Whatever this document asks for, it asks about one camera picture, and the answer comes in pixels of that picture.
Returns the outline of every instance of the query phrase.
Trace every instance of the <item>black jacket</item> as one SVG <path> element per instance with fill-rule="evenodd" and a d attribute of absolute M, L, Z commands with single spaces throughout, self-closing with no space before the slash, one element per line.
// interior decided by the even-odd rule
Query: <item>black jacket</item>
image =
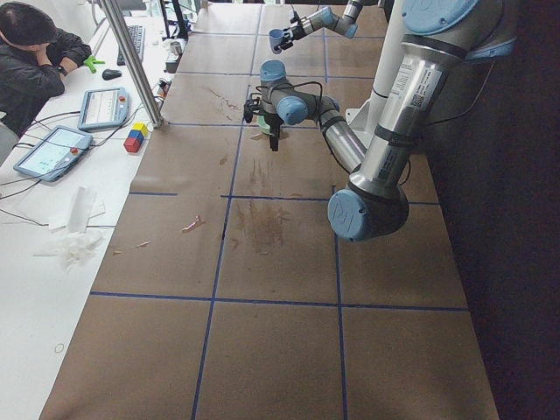
<path fill-rule="evenodd" d="M 52 66 L 39 66 L 34 52 L 18 50 L 0 38 L 0 111 L 2 122 L 21 137 L 49 98 L 62 95 L 57 69 L 68 57 L 81 66 L 91 48 L 80 37 L 58 29 L 57 40 L 46 48 Z"/>

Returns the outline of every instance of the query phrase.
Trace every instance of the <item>crumpled tissue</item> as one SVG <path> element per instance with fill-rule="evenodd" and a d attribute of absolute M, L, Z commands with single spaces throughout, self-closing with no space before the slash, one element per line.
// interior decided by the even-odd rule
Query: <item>crumpled tissue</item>
<path fill-rule="evenodd" d="M 103 240 L 102 231 L 87 229 L 96 195 L 97 193 L 91 188 L 78 187 L 68 215 L 62 219 L 63 221 L 59 220 L 59 223 L 56 223 L 56 226 L 66 228 L 52 232 L 56 237 L 44 243 L 34 256 L 59 256 L 66 270 L 70 270 L 77 262 L 85 262 L 93 256 L 95 249 Z"/>

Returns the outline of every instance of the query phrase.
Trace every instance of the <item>computer mouse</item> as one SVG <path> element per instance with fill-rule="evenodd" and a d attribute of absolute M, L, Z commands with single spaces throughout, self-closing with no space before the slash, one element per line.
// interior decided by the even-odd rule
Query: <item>computer mouse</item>
<path fill-rule="evenodd" d="M 103 74 L 101 75 L 101 77 L 105 80 L 105 81 L 110 81 L 111 79 L 116 79 L 117 77 L 121 77 L 123 75 L 123 72 L 121 72 L 120 70 L 111 70 L 110 68 L 103 70 Z"/>

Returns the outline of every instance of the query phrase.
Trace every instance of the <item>red block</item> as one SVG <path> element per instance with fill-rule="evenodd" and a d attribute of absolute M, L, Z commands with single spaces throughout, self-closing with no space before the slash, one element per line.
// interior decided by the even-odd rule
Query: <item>red block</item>
<path fill-rule="evenodd" d="M 140 146 L 141 146 L 140 142 L 138 141 L 137 138 L 134 137 L 128 137 L 124 141 L 124 148 L 129 153 L 136 153 L 137 151 L 140 150 Z"/>
<path fill-rule="evenodd" d="M 128 138 L 124 141 L 124 148 L 129 153 L 136 153 L 140 150 L 140 146 L 144 141 L 144 135 L 140 130 L 132 129 L 129 133 Z"/>

